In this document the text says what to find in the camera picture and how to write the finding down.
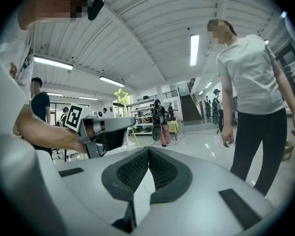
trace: black mesh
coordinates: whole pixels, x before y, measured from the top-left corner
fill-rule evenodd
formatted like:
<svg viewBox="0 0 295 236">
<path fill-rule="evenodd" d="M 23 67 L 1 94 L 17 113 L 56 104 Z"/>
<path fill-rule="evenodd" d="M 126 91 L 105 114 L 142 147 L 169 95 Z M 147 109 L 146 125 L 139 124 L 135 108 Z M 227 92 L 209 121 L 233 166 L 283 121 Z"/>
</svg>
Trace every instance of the black mesh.
<svg viewBox="0 0 295 236">
<path fill-rule="evenodd" d="M 153 175 L 155 190 L 170 184 L 178 174 L 177 168 L 153 151 L 149 151 L 149 169 Z"/>
<path fill-rule="evenodd" d="M 136 157 L 117 170 L 118 179 L 134 192 L 148 170 L 148 153 Z"/>
</svg>

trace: white floor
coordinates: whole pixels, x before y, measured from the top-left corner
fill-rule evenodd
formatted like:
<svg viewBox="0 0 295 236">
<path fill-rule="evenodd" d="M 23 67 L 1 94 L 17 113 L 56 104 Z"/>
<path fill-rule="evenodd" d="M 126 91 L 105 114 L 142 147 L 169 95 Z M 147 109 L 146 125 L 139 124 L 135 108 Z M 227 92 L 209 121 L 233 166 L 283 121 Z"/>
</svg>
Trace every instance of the white floor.
<svg viewBox="0 0 295 236">
<path fill-rule="evenodd" d="M 222 144 L 220 134 L 216 134 L 217 129 L 192 131 L 187 133 L 179 133 L 177 141 L 172 136 L 172 143 L 166 147 L 176 152 L 184 153 L 200 159 L 217 163 L 226 169 L 230 169 L 233 163 L 235 145 L 226 148 Z M 160 142 L 154 142 L 151 135 L 137 136 L 139 145 L 161 147 Z M 118 149 L 108 152 L 107 154 L 119 153 L 125 150 L 136 148 L 134 137 L 128 137 L 128 144 Z M 258 148 L 256 156 L 250 167 L 246 182 L 252 186 L 256 183 L 262 166 L 263 148 L 262 144 Z M 72 160 L 83 160 L 78 155 Z M 61 163 L 63 160 L 56 160 L 55 163 Z M 153 178 L 151 173 L 145 176 L 142 184 L 135 193 L 135 208 L 138 224 L 149 211 L 149 197 L 155 191 L 153 186 Z M 295 191 L 295 151 L 289 160 L 283 161 L 280 165 L 276 178 L 266 196 L 268 200 L 275 206 L 279 206 L 287 202 Z"/>
</svg>

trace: woman in white t-shirt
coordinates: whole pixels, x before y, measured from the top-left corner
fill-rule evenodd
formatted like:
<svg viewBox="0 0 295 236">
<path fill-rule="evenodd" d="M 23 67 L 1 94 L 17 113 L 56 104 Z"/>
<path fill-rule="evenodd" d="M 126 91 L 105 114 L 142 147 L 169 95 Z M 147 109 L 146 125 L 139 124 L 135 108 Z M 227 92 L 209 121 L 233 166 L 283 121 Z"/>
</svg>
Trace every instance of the woman in white t-shirt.
<svg viewBox="0 0 295 236">
<path fill-rule="evenodd" d="M 224 20 L 207 25 L 213 39 L 226 48 L 217 56 L 217 73 L 222 85 L 224 146 L 234 142 L 232 129 L 232 82 L 237 91 L 238 127 L 231 172 L 246 180 L 252 160 L 263 142 L 263 164 L 255 184 L 264 195 L 270 189 L 283 157 L 287 119 L 282 95 L 293 113 L 295 100 L 291 86 L 275 60 L 275 55 L 257 35 L 238 38 Z"/>
</svg>

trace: black hat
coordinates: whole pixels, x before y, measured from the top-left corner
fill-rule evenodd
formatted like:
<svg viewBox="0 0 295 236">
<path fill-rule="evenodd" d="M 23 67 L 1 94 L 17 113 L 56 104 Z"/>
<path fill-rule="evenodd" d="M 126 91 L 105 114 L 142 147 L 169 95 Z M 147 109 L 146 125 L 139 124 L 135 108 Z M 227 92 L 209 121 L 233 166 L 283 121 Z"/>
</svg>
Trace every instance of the black hat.
<svg viewBox="0 0 295 236">
<path fill-rule="evenodd" d="M 215 89 L 214 91 L 213 91 L 213 93 L 214 94 L 216 94 L 217 92 L 220 92 L 221 90 L 219 90 L 219 89 Z"/>
</svg>

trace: ceiling light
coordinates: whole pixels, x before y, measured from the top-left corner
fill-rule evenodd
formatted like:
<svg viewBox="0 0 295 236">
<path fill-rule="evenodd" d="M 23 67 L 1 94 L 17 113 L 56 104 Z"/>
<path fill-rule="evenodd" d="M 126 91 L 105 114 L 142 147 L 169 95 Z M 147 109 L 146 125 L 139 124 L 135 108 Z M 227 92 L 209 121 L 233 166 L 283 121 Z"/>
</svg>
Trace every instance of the ceiling light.
<svg viewBox="0 0 295 236">
<path fill-rule="evenodd" d="M 114 85 L 120 86 L 120 87 L 124 87 L 124 84 L 119 83 L 119 82 L 114 81 L 114 80 L 111 80 L 111 79 L 108 79 L 108 78 L 106 78 L 106 77 L 104 77 L 104 76 L 101 76 L 99 79 L 102 80 L 102 81 L 106 81 L 106 82 L 109 82 L 109 83 L 111 83 L 111 84 L 114 84 Z"/>
<path fill-rule="evenodd" d="M 287 15 L 287 12 L 286 12 L 286 11 L 283 11 L 281 17 L 282 17 L 282 18 L 285 18 L 286 15 Z"/>
<path fill-rule="evenodd" d="M 191 51 L 190 51 L 190 66 L 197 63 L 199 35 L 190 36 Z"/>
<path fill-rule="evenodd" d="M 205 88 L 208 88 L 212 84 L 212 81 L 210 81 Z"/>
<path fill-rule="evenodd" d="M 49 96 L 62 96 L 62 93 L 54 93 L 54 92 L 48 92 Z"/>
<path fill-rule="evenodd" d="M 96 98 L 83 97 L 83 96 L 80 96 L 79 99 L 82 99 L 82 100 L 98 100 Z"/>
<path fill-rule="evenodd" d="M 34 61 L 37 62 L 37 63 L 46 64 L 46 65 L 53 65 L 53 66 L 61 67 L 61 68 L 68 69 L 68 70 L 73 69 L 72 65 L 57 62 L 57 61 L 54 61 L 54 60 L 51 60 L 51 59 L 44 59 L 44 58 L 40 58 L 40 57 L 34 57 Z"/>
</svg>

